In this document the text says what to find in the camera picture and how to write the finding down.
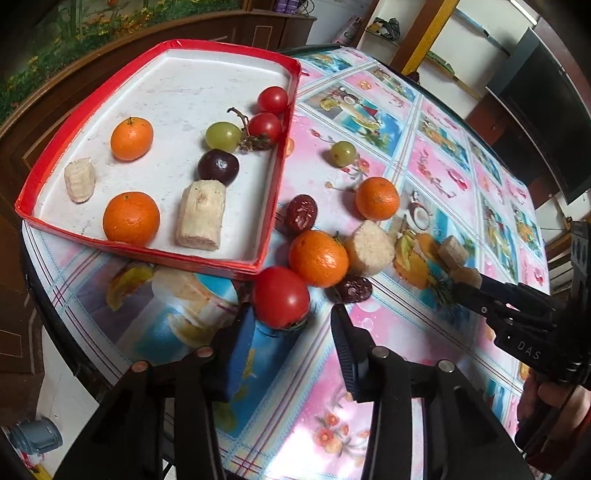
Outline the person right hand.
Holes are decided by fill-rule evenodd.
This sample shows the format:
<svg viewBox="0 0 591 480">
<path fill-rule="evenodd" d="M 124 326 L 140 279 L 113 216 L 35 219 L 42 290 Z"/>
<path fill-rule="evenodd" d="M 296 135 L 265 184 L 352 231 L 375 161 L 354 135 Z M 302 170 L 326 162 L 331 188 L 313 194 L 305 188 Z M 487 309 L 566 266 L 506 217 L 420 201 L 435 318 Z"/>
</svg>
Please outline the person right hand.
<svg viewBox="0 0 591 480">
<path fill-rule="evenodd" d="M 529 440 L 525 458 L 542 472 L 556 473 L 590 432 L 590 391 L 546 381 L 531 369 L 517 407 L 518 433 L 534 426 L 536 415 L 544 429 Z"/>
</svg>

